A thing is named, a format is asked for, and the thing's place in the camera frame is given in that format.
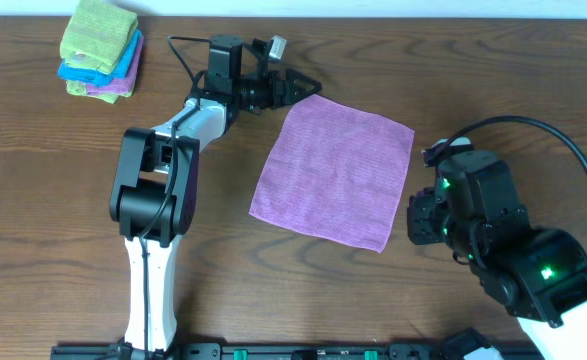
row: green light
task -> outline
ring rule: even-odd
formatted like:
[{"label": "green light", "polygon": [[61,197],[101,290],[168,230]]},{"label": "green light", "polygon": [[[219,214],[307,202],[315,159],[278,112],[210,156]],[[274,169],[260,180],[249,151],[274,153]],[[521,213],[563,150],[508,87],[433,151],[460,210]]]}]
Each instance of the green light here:
[{"label": "green light", "polygon": [[555,272],[550,267],[542,269],[542,277],[544,280],[550,279],[553,275],[555,275]]}]

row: blue towel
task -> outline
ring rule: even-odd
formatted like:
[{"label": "blue towel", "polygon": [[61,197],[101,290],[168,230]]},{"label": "blue towel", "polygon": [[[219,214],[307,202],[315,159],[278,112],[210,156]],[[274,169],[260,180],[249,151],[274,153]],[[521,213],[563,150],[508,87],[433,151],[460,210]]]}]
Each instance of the blue towel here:
[{"label": "blue towel", "polygon": [[66,61],[62,60],[62,64],[57,71],[57,76],[64,80],[82,81],[95,86],[106,86],[111,83],[113,78],[123,79],[126,77],[129,65],[131,65],[131,60],[135,54],[135,48],[137,47],[140,35],[142,35],[140,30],[135,30],[133,37],[131,37],[131,41],[126,45],[126,49],[124,50],[120,61],[110,75],[104,75],[97,70],[73,68],[66,65]]}]

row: wooden table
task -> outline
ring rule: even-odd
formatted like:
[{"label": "wooden table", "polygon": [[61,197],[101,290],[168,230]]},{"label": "wooden table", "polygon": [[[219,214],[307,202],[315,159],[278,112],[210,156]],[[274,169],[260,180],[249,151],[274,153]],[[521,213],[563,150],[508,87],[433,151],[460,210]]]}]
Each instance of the wooden table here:
[{"label": "wooden table", "polygon": [[[58,342],[124,334],[128,260],[108,200],[124,130],[165,122],[188,93],[168,34],[279,34],[289,41],[285,64],[322,81],[324,96],[416,131],[395,227],[378,255],[248,215],[287,109],[241,115],[201,155],[175,279],[182,334],[383,343],[473,326],[491,339],[526,339],[446,246],[409,242],[406,207],[433,180],[420,150],[478,119],[545,119],[587,153],[587,22],[141,18],[136,90],[115,105],[66,94],[56,71],[67,22],[0,17],[0,358],[46,358]],[[194,68],[206,66],[206,46],[179,49]],[[511,166],[534,224],[563,227],[587,248],[587,181],[567,149],[521,125],[472,140]]]}]

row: pink cloth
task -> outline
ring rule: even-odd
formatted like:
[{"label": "pink cloth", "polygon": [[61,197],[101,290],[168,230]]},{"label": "pink cloth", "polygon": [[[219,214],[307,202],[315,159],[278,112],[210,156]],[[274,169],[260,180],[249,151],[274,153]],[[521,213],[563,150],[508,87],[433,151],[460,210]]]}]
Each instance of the pink cloth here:
[{"label": "pink cloth", "polygon": [[249,214],[305,235],[384,250],[414,131],[313,95],[291,109]]},{"label": "pink cloth", "polygon": [[137,65],[140,62],[140,54],[142,54],[143,43],[144,35],[140,34],[140,39],[137,41],[137,46],[135,47],[135,54],[133,55],[133,59],[131,60],[129,71],[126,73],[126,76],[124,78],[113,78],[113,81],[111,81],[110,84],[105,86],[95,86],[93,84],[86,84],[86,94],[93,96],[105,93],[126,95],[133,91],[133,87],[135,86],[135,78],[137,77]]}]

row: green cloth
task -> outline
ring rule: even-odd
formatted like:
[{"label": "green cloth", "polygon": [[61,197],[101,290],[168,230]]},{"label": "green cloth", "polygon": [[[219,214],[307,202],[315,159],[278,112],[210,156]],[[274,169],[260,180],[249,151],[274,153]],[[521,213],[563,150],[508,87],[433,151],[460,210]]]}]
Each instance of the green cloth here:
[{"label": "green cloth", "polygon": [[[81,81],[72,81],[72,80],[66,81],[66,92],[71,95],[75,95],[75,96],[88,96],[88,97],[94,97],[97,99],[102,99],[109,104],[115,104],[115,102],[117,101],[117,98],[120,97],[120,95],[118,95],[118,94],[109,94],[109,93],[95,95],[95,96],[87,95],[86,94],[86,84]],[[131,89],[131,91],[129,91],[128,93],[126,93],[122,96],[129,97],[129,96],[131,96],[132,93],[133,93],[133,89]]]},{"label": "green cloth", "polygon": [[80,0],[64,31],[66,65],[110,74],[137,28],[137,14],[100,0]]}]

